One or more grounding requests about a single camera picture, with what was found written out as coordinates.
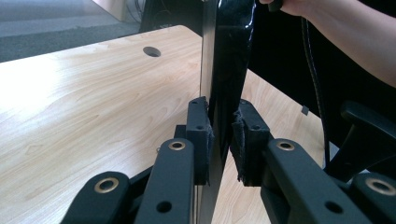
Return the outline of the panda print rectangular tray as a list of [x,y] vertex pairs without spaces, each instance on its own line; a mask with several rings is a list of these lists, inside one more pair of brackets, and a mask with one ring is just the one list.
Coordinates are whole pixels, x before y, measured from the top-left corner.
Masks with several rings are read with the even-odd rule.
[[210,224],[251,52],[255,0],[203,0],[200,94],[212,127],[208,179],[196,189],[196,224]]

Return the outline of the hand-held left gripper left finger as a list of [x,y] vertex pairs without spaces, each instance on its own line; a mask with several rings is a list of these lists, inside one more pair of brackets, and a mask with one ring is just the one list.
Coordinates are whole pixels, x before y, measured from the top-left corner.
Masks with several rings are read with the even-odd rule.
[[194,184],[201,186],[209,184],[209,164],[214,134],[205,97],[198,97],[189,102],[187,123],[176,126],[174,137],[187,139],[194,146]]

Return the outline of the black office chair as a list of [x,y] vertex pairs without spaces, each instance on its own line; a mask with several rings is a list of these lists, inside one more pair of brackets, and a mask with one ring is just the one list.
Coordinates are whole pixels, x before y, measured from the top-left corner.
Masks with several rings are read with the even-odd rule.
[[325,172],[344,182],[363,170],[396,180],[396,124],[351,101],[344,102],[341,116],[351,128]]

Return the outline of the beige wooden furniture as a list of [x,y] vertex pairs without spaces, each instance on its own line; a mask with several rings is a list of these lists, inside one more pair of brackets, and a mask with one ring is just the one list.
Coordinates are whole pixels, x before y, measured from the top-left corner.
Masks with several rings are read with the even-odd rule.
[[125,21],[127,0],[92,0],[118,21]]

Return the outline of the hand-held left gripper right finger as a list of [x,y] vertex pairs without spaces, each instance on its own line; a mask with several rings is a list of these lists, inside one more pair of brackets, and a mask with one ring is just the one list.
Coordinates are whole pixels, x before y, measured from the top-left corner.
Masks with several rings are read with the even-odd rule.
[[262,150],[270,139],[270,128],[247,100],[240,101],[233,116],[230,150],[237,169],[237,180],[245,187],[259,187],[265,166]]

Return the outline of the black metal stand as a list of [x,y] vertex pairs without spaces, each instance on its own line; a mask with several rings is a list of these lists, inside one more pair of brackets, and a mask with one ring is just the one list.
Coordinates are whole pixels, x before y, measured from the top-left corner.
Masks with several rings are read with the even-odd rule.
[[202,35],[203,11],[202,0],[146,0],[139,32],[183,25]]

